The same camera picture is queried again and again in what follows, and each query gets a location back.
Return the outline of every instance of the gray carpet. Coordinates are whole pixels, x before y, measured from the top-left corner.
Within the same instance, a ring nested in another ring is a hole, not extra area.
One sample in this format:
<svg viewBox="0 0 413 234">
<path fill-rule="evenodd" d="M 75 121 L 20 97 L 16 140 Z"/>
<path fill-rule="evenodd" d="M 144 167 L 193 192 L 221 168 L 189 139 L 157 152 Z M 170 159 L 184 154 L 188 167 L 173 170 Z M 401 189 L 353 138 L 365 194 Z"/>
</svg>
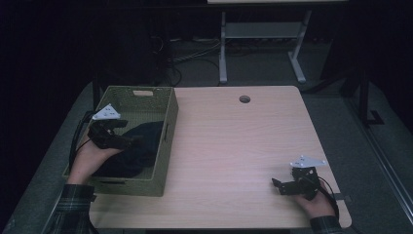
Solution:
<svg viewBox="0 0 413 234">
<path fill-rule="evenodd" d="M 291 42 L 261 42 L 230 53 L 227 58 L 228 84 L 226 86 L 293 85 L 306 90 L 319 83 L 319 75 L 328 52 L 328 45 L 304 45 L 299 56 L 308 82 L 299 84 L 286 56 Z M 191 55 L 208 45 L 176 42 L 175 57 Z M 219 77 L 217 54 L 177 64 L 182 74 L 178 87 L 217 86 Z M 178 74 L 169 71 L 172 82 Z M 347 198 L 353 226 L 368 233 L 413 233 L 413 226 L 399 204 L 389 181 L 381 169 L 375 149 L 370 145 L 366 129 L 354 112 L 357 97 L 343 99 L 338 95 L 339 81 L 316 95 L 303 95 L 320 142 L 335 174 L 338 185 Z M 410 167 L 413 157 L 413 137 L 389 108 L 383 94 L 370 86 L 370 109 L 379 112 L 385 125 L 372 126 L 369 133 L 379 142 L 406 189 L 413 192 Z M 64 184 L 61 174 L 66 166 L 70 141 L 77 122 L 86 110 L 92 108 L 92 87 L 79 96 L 54 142 L 47 152 L 36 176 L 12 216 L 10 229 L 5 233 L 42 233 L 53 210 L 53 205 Z M 347 233 L 356 233 L 354 229 Z M 100 230 L 101 234 L 141 233 L 138 230 Z M 292 230 L 292 233 L 311 233 L 310 230 Z"/>
</svg>

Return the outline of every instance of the black cloth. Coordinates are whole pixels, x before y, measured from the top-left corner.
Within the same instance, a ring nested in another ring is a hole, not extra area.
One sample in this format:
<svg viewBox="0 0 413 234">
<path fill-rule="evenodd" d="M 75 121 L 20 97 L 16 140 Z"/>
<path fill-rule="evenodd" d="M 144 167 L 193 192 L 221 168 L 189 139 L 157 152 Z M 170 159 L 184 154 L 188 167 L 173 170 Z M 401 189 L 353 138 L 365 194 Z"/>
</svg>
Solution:
<svg viewBox="0 0 413 234">
<path fill-rule="evenodd" d="M 163 125 L 163 121 L 144 123 L 124 133 L 124 137 L 143 136 L 141 144 L 109 158 L 94 176 L 134 177 L 153 167 Z"/>
</svg>

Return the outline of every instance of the tan table surface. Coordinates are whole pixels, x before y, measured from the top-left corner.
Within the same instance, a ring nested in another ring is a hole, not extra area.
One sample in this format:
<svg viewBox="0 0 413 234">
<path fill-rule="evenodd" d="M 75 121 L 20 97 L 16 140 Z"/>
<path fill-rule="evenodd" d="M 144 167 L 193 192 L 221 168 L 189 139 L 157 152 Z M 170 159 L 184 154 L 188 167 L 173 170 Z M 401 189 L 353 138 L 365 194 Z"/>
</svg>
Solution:
<svg viewBox="0 0 413 234">
<path fill-rule="evenodd" d="M 348 2 L 349 0 L 207 0 L 210 4 L 231 3 L 323 3 L 323 2 Z"/>
<path fill-rule="evenodd" d="M 97 194 L 100 228 L 294 228 L 309 221 L 271 178 L 292 181 L 302 154 L 325 160 L 295 87 L 175 89 L 179 112 L 163 197 Z M 250 103 L 241 103 L 249 96 Z M 338 193 L 329 166 L 318 168 Z M 351 225 L 339 201 L 340 222 Z"/>
</svg>

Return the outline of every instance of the white metal frame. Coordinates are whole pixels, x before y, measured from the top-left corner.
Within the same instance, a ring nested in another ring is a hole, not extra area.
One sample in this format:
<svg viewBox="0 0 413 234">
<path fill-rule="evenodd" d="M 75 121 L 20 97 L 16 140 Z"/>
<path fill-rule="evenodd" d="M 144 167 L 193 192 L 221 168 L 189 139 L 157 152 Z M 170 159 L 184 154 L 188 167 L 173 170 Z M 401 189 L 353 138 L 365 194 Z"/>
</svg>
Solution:
<svg viewBox="0 0 413 234">
<path fill-rule="evenodd" d="M 299 22 L 226 22 L 225 12 L 223 12 L 221 21 L 221 53 L 219 55 L 219 82 L 221 84 L 228 82 L 225 59 L 227 38 L 296 38 L 297 44 L 292 52 L 288 52 L 288 58 L 298 82 L 305 83 L 306 78 L 297 58 L 306 35 L 311 13 L 311 10 L 307 11 L 303 20 Z"/>
</svg>

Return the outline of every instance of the metal stand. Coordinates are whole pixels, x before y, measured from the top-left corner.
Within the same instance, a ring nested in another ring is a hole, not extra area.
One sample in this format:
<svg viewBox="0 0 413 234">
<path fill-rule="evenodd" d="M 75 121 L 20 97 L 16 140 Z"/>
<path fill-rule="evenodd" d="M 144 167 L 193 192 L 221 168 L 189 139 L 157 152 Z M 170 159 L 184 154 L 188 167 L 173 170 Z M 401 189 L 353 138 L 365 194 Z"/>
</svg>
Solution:
<svg viewBox="0 0 413 234">
<path fill-rule="evenodd" d="M 298 82 L 305 83 L 306 78 L 297 60 L 307 25 L 312 11 L 307 11 L 301 22 L 226 22 L 225 12 L 221 21 L 221 53 L 219 55 L 219 82 L 227 83 L 227 65 L 225 60 L 225 43 L 227 38 L 296 38 L 297 45 L 288 53 Z"/>
<path fill-rule="evenodd" d="M 368 118 L 368 74 L 363 69 L 349 69 L 353 74 L 347 74 L 349 77 L 340 89 L 340 94 L 344 98 L 352 97 L 359 88 L 358 97 L 358 117 L 364 127 L 369 128 L 370 125 L 385 124 L 376 110 L 371 110 L 370 113 L 373 119 Z"/>
</svg>

